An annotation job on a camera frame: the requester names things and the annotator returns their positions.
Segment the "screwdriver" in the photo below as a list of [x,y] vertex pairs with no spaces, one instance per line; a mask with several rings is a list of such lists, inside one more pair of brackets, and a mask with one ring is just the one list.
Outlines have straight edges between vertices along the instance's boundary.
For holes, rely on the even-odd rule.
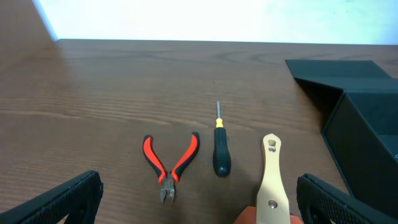
[[221,119],[220,102],[217,101],[216,129],[214,130],[213,167],[217,176],[226,177],[231,170],[231,156],[226,144],[226,131]]

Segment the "beige handle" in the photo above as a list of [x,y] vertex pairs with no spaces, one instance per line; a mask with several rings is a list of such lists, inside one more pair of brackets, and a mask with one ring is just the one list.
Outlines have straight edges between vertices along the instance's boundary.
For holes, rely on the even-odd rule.
[[281,141],[275,134],[262,139],[264,176],[257,194],[257,224],[289,224],[289,201],[279,170]]

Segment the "black screwdriver handle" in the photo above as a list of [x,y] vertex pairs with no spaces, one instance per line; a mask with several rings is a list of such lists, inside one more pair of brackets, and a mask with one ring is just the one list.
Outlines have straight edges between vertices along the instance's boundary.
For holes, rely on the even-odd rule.
[[229,155],[226,144],[225,128],[216,128],[214,130],[214,153],[213,167],[217,176],[226,177],[231,171],[231,156]]

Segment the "red and black pliers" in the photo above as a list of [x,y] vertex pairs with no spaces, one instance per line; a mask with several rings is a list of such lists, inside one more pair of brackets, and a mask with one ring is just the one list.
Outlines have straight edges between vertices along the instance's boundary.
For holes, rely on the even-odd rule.
[[171,172],[168,172],[165,169],[159,158],[156,156],[152,148],[153,139],[154,138],[151,135],[146,135],[144,137],[144,143],[142,145],[144,156],[152,168],[154,168],[158,177],[158,182],[162,185],[162,189],[160,190],[160,201],[163,203],[167,196],[168,198],[171,198],[173,202],[175,196],[174,183],[177,183],[180,180],[182,172],[187,168],[199,151],[199,134],[197,132],[192,132],[191,145]]

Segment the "white wall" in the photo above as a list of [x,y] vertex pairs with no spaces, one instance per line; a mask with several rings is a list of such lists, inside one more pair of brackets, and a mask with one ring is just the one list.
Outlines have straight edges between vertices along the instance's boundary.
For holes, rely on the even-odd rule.
[[398,0],[38,1],[60,39],[398,44]]

